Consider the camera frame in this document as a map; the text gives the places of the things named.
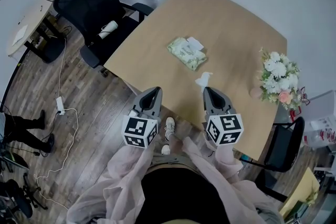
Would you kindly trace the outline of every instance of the chair wheel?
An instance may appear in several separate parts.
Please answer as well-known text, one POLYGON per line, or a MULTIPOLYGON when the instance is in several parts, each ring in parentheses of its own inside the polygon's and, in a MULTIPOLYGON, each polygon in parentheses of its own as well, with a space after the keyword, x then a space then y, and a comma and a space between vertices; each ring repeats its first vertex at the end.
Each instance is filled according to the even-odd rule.
POLYGON ((104 78, 107 78, 108 73, 106 71, 101 71, 100 73, 104 78))

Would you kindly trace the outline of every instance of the mesh chair back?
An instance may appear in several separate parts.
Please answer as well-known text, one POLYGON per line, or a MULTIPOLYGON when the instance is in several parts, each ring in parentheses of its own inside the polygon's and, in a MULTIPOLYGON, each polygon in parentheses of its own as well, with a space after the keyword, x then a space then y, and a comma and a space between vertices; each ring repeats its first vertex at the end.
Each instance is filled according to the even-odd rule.
POLYGON ((86 45, 97 38, 110 21, 125 15, 119 0, 55 0, 54 9, 82 33, 86 45))

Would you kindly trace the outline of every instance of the shoe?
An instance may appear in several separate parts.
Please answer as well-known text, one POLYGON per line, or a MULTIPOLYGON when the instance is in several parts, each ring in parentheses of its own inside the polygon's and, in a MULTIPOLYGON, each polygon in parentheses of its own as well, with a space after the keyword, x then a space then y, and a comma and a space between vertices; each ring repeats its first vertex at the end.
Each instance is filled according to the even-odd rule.
POLYGON ((40 122, 40 129, 44 130, 46 127, 46 112, 44 110, 41 110, 38 121, 40 122))
POLYGON ((169 142, 169 136, 171 136, 175 132, 175 121, 172 117, 168 117, 166 119, 166 127, 164 129, 166 130, 166 141, 169 142))
POLYGON ((48 144, 48 148, 49 150, 47 151, 44 151, 45 153, 50 153, 53 146, 54 146, 54 143, 55 143, 55 136, 54 134, 50 134, 49 138, 48 138, 48 141, 46 142, 48 144))
POLYGON ((170 148, 169 145, 164 145, 161 149, 162 155, 169 155, 170 154, 170 148))

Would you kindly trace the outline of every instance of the pink flower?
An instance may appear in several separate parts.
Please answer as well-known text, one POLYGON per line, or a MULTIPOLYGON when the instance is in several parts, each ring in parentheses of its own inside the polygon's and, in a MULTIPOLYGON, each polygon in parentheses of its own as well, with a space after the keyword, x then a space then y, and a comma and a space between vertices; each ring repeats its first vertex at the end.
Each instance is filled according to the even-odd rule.
POLYGON ((293 96, 288 91, 281 91, 279 93, 279 101, 281 103, 290 104, 292 99, 293 99, 293 96))

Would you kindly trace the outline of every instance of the pink cardigan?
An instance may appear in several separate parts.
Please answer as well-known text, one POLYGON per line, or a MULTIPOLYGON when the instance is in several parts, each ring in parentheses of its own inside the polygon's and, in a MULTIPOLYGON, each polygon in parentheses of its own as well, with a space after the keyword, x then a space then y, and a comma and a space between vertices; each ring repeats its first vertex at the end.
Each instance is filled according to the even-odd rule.
MULTIPOLYGON (((141 180, 151 164, 153 149, 154 143, 145 150, 122 147, 108 163, 102 179, 71 206, 67 224, 87 223, 96 216, 103 218, 98 223, 135 223, 145 201, 141 180)), ((189 137, 183 141, 183 151, 217 189, 231 224, 284 222, 253 182, 239 181, 237 172, 242 164, 234 159, 231 146, 217 148, 214 164, 202 157, 189 137)))

